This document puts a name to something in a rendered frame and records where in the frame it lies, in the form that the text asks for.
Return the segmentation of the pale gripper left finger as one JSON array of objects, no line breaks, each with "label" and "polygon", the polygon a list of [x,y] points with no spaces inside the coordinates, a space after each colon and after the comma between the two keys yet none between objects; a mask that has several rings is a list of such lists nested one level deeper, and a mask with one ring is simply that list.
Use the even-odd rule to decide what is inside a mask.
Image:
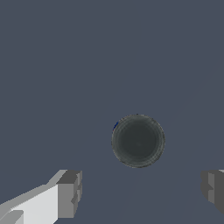
[{"label": "pale gripper left finger", "polygon": [[82,195],[82,171],[59,170],[45,185],[0,205],[0,224],[54,224],[73,218]]}]

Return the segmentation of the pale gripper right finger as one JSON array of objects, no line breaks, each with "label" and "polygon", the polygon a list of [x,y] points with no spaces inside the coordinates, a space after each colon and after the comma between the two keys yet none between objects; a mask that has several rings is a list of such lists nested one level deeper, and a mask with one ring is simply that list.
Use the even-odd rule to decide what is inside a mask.
[{"label": "pale gripper right finger", "polygon": [[224,214],[224,170],[202,171],[200,178],[203,196]]}]

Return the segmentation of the dark grey round can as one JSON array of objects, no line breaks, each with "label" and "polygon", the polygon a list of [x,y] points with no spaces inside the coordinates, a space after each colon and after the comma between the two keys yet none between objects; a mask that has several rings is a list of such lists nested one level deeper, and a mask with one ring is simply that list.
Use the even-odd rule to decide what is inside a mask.
[{"label": "dark grey round can", "polygon": [[111,137],[117,159],[131,168],[144,168],[160,159],[165,150],[161,125],[147,115],[127,115],[118,121]]}]

